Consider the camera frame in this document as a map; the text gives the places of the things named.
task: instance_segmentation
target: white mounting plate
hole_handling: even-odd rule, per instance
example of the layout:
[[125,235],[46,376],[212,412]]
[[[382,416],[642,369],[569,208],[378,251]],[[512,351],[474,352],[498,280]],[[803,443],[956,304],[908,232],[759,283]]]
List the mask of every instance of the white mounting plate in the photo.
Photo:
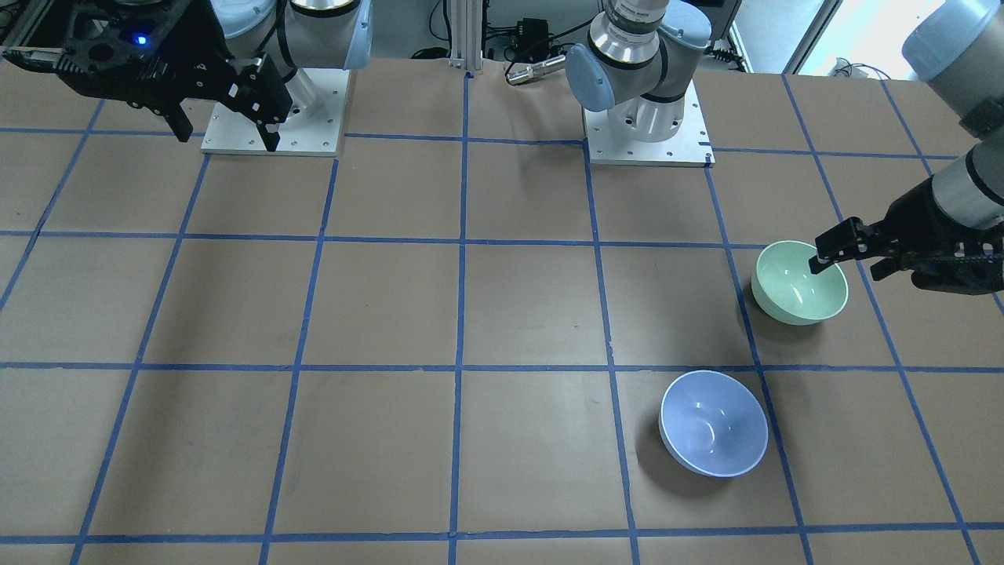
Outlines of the white mounting plate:
[[596,165],[704,167],[715,163],[711,138],[704,123],[697,89],[687,87],[687,110],[677,134],[663,142],[643,142],[628,136],[628,127],[606,111],[583,109],[589,162]]
[[250,119],[217,103],[202,139],[203,153],[226,155],[295,155],[337,157],[345,124],[349,71],[304,68],[317,88],[317,105],[305,113],[290,113],[279,124],[279,147],[265,151]]

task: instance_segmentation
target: green bowl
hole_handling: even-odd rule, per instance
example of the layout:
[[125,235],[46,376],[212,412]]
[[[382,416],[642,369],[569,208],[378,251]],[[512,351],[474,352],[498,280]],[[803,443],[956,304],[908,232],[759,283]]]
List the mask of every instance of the green bowl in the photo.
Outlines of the green bowl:
[[753,298],[768,316],[792,326],[832,318],[847,304],[847,277],[839,265],[819,274],[809,270],[816,248],[801,241],[778,241],[760,252],[753,272]]

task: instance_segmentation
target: light blue plastic bowl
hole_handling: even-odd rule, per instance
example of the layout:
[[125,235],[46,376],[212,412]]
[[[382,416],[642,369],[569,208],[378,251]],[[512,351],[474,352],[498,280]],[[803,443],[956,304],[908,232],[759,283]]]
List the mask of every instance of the light blue plastic bowl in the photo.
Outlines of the light blue plastic bowl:
[[659,411],[663,444],[680,465],[708,477],[748,473],[767,451],[767,417],[742,383],[715,371],[681,375]]
[[816,248],[801,241],[768,245],[756,261],[753,298],[768,316],[792,326],[809,326],[832,318],[847,304],[847,277],[839,265],[819,274],[809,270]]

